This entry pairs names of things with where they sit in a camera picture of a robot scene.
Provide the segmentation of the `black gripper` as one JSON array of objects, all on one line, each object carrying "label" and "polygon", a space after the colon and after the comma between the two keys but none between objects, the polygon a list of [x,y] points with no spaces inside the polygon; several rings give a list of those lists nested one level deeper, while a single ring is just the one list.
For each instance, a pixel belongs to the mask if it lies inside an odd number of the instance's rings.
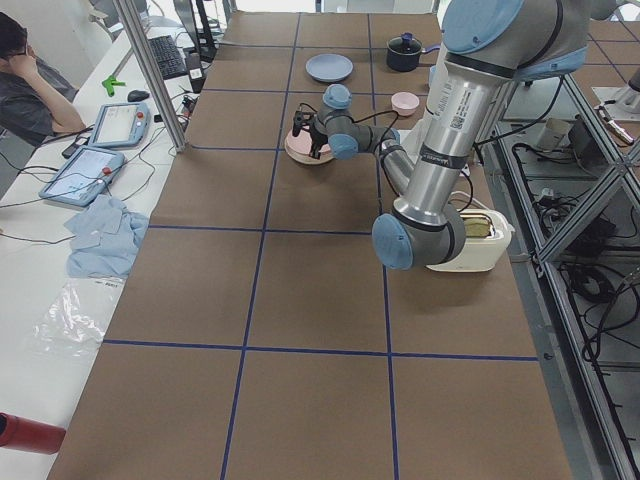
[{"label": "black gripper", "polygon": [[328,145],[328,137],[318,129],[314,121],[309,124],[308,131],[311,138],[309,155],[312,159],[318,160],[321,158],[322,148]]}]

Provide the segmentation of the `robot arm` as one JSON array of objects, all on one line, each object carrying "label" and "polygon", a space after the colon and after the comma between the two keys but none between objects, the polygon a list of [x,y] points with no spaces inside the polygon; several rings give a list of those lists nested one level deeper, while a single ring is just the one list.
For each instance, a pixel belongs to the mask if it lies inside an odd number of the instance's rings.
[{"label": "robot arm", "polygon": [[389,213],[372,226],[374,250],[388,268],[449,262],[466,232],[449,198],[498,89],[513,80],[559,77],[586,59],[588,1],[453,1],[442,22],[446,73],[415,159],[391,128],[355,122],[351,93],[330,85],[322,107],[298,112],[293,131],[308,128],[311,154],[328,145],[337,159],[376,156],[397,192]]}]

